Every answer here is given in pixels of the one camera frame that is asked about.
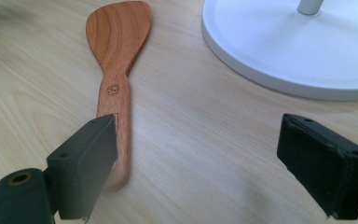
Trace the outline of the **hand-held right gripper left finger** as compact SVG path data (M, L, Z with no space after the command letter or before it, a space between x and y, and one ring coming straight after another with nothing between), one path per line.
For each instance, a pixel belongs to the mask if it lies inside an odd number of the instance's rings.
M48 194L60 218L90 218L116 160L112 115L90 120L47 157Z

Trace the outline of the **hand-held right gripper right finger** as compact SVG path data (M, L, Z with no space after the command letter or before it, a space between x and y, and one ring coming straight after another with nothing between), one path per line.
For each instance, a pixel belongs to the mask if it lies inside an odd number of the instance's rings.
M285 114L277 156L327 216L358 218L358 145L322 124Z

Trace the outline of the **wooden spatula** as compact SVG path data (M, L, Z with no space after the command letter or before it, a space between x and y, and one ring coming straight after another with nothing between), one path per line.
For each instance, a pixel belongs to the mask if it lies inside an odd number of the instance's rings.
M86 22L91 51L103 71L97 115L116 119L117 161L106 180L120 189L131 173L131 86L129 74L147 39L152 22L144 1L110 4L93 11Z

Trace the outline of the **white round lamp base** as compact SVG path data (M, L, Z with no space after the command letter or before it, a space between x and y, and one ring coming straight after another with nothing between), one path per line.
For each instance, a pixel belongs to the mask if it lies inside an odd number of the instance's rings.
M358 0L205 0L201 18L213 53L253 82L358 100Z

